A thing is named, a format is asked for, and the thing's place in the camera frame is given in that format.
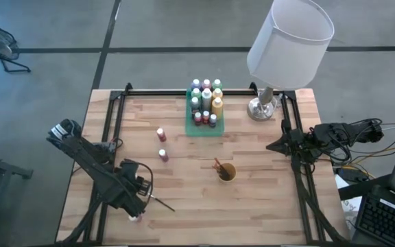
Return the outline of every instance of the yellow cup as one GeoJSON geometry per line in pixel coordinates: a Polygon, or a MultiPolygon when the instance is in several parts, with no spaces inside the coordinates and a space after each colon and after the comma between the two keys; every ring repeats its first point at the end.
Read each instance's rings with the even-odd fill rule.
{"type": "Polygon", "coordinates": [[[234,180],[234,178],[236,178],[236,167],[230,163],[223,163],[221,164],[221,166],[223,168],[225,168],[226,172],[228,172],[228,174],[230,175],[230,179],[229,180],[223,180],[220,176],[217,176],[222,182],[224,183],[228,183],[234,180]]]}

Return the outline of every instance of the small bottle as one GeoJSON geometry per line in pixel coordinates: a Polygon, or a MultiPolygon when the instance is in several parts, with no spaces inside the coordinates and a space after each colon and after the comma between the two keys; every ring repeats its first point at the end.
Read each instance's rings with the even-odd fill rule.
{"type": "Polygon", "coordinates": [[[213,100],[215,100],[217,97],[219,97],[220,99],[222,99],[222,97],[224,96],[224,93],[222,93],[221,89],[215,89],[213,91],[213,100]]]}
{"type": "Polygon", "coordinates": [[[214,80],[213,82],[213,90],[215,89],[220,89],[222,90],[222,83],[220,82],[219,79],[214,80]]]}
{"type": "Polygon", "coordinates": [[[222,118],[222,111],[223,111],[224,103],[222,100],[217,97],[213,100],[213,105],[211,107],[211,112],[217,116],[218,119],[222,118]]]}
{"type": "Polygon", "coordinates": [[[198,113],[200,110],[200,104],[197,97],[191,98],[190,106],[191,106],[191,118],[194,119],[195,113],[198,113]]]}
{"type": "Polygon", "coordinates": [[[202,113],[202,123],[203,123],[203,124],[207,124],[209,120],[210,120],[210,112],[208,112],[207,110],[205,110],[205,111],[202,113]]]}
{"type": "Polygon", "coordinates": [[[208,80],[208,79],[204,80],[204,83],[202,83],[202,90],[204,90],[204,89],[210,89],[211,90],[210,80],[208,80]]]}
{"type": "Polygon", "coordinates": [[[138,223],[138,222],[140,222],[142,219],[143,219],[143,216],[141,216],[141,215],[138,215],[138,216],[136,216],[136,217],[132,217],[132,216],[129,215],[129,220],[130,220],[131,222],[138,223]]]}
{"type": "Polygon", "coordinates": [[[162,128],[159,128],[156,131],[156,134],[158,135],[158,138],[161,142],[165,142],[167,140],[167,137],[165,136],[164,130],[162,128]]]}
{"type": "Polygon", "coordinates": [[[169,157],[167,156],[167,153],[165,152],[165,150],[159,150],[159,157],[160,157],[164,162],[169,161],[169,157]]]}
{"type": "Polygon", "coordinates": [[[199,126],[202,123],[202,116],[200,113],[195,114],[195,125],[199,126]]]}
{"type": "Polygon", "coordinates": [[[211,110],[211,99],[212,95],[211,95],[211,90],[210,89],[204,89],[204,91],[202,92],[202,110],[207,110],[210,111],[211,110]]]}
{"type": "Polygon", "coordinates": [[[198,100],[199,100],[199,102],[200,102],[200,97],[201,97],[201,92],[200,92],[200,89],[193,89],[192,91],[191,91],[191,97],[196,97],[198,100]]]}
{"type": "Polygon", "coordinates": [[[216,122],[217,122],[217,117],[216,117],[216,115],[211,114],[211,116],[210,116],[210,121],[209,121],[209,123],[208,123],[209,126],[212,127],[212,128],[216,127],[216,122]]]}
{"type": "Polygon", "coordinates": [[[200,89],[200,81],[198,79],[194,79],[191,83],[191,90],[200,89]]]}

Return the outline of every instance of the table lamp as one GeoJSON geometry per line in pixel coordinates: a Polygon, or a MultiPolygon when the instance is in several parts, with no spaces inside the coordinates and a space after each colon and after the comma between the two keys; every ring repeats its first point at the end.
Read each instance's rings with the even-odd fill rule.
{"type": "Polygon", "coordinates": [[[248,104],[253,120],[272,116],[273,89],[300,89],[312,81],[334,32],[318,4],[274,0],[247,58],[251,75],[269,85],[248,104]]]}

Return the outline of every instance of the green tray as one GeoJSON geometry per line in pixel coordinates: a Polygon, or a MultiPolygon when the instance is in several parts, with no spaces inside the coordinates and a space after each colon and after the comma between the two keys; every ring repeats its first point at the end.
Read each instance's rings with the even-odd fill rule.
{"type": "Polygon", "coordinates": [[[185,134],[189,137],[220,137],[225,132],[224,114],[217,120],[216,127],[212,128],[208,124],[195,125],[191,118],[191,91],[187,89],[187,110],[185,111],[185,134]]]}

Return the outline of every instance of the white lampshade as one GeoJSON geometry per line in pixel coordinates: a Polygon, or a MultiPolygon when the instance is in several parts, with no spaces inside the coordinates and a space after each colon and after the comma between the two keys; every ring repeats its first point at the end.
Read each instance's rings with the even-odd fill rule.
{"type": "Polygon", "coordinates": [[[335,28],[310,0],[274,0],[248,54],[251,75],[272,88],[294,90],[315,77],[335,28]]]}

